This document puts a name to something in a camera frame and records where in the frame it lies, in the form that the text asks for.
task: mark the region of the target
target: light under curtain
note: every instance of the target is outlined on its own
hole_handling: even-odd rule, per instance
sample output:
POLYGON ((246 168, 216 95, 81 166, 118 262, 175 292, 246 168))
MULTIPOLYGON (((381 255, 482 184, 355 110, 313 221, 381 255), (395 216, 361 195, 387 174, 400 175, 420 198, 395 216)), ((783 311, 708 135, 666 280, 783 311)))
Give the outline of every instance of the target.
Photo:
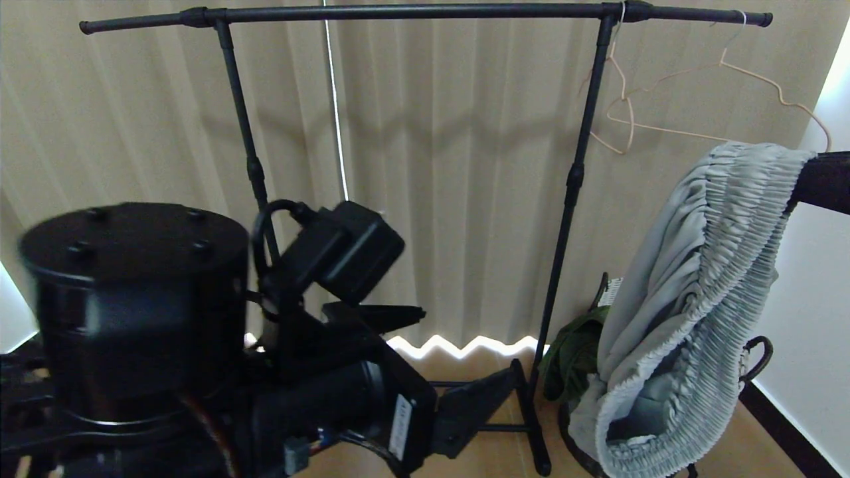
MULTIPOLYGON (((763 10, 753 1, 670 5, 763 10)), ((214 31, 161 27, 86 37, 79 20, 175 12, 198 2, 3 1, 0 259, 24 291, 14 241, 72 209, 180 202, 252 223, 245 153, 214 31)), ((249 2, 240 7, 321 4, 249 2)), ((208 7, 232 6, 210 2, 208 7)), ((728 60, 814 105, 850 3, 771 3, 728 60)), ((592 61, 595 20, 330 22, 344 172, 322 22, 233 26, 269 197, 383 211, 407 241, 372 303, 417 304, 400 335, 536 336, 592 61)), ((634 86, 715 60, 736 26, 626 24, 617 56, 634 86)), ((619 92, 608 69, 600 110, 619 92)), ((796 145, 808 118, 728 72, 635 99, 641 122, 796 145)), ((626 127, 594 131, 624 140, 626 127)), ((627 156, 591 143, 552 329, 585 309, 606 270, 621 275, 675 182, 714 145, 641 131, 627 156)), ((297 227, 277 219, 281 243, 297 227)), ((327 294, 312 290, 316 312, 327 294)), ((256 313, 249 330, 259 332, 256 313)))

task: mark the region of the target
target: barcode sticker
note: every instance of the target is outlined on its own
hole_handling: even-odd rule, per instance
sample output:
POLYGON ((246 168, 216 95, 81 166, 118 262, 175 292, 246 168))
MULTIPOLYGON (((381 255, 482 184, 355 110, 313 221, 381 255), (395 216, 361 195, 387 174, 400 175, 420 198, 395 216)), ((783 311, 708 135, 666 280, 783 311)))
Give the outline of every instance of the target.
POLYGON ((389 433, 389 451, 401 461, 405 456, 405 445, 407 443, 407 429, 411 425, 411 413, 413 407, 401 394, 395 400, 395 415, 393 416, 393 430, 389 433))

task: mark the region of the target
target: floor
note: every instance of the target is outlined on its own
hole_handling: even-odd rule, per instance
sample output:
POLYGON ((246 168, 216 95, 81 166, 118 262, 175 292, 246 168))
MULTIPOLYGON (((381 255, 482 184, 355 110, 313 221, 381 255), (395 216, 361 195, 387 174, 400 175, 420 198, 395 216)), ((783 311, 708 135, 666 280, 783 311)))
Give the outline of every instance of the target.
MULTIPOLYGON (((532 354, 524 350, 517 355, 528 368, 532 354)), ((512 357, 478 348, 463 360, 433 350, 421 360, 409 359, 426 378, 435 380, 469 380, 481 378, 508 366, 512 357)), ((552 459, 552 476, 586 478, 590 475, 567 452, 557 426, 557 407, 540 400, 537 405, 543 435, 552 459)), ((518 423, 516 398, 496 412, 493 422, 518 423)), ((767 432, 739 404, 725 435, 709 454, 697 463, 700 478, 736 478, 752 476, 803 477, 793 462, 782 452, 767 432)), ((340 444, 311 460, 301 478, 334 476, 392 478, 380 458, 358 447, 340 444)), ((464 478, 537 476, 531 450, 525 436, 517 433, 482 432, 454 460, 435 455, 413 474, 414 478, 464 478)))

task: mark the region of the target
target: light gray cloth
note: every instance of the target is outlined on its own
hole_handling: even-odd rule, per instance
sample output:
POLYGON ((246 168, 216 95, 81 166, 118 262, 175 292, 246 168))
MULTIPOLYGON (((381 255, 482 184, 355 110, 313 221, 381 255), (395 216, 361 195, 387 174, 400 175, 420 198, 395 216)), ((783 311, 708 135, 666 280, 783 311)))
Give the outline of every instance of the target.
POLYGON ((569 435, 613 477, 702 458, 739 394, 740 357, 774 280, 787 203, 815 156, 728 143, 672 192, 605 321, 569 435))

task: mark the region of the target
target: baseboard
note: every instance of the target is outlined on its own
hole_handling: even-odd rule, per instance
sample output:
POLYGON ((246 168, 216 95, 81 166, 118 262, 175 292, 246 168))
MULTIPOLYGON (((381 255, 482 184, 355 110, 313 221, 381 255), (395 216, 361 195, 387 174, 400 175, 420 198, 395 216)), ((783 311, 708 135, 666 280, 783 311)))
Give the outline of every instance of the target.
POLYGON ((829 461, 800 433, 788 418, 754 384, 740 394, 741 403, 756 417, 780 448, 805 476, 842 478, 829 461))

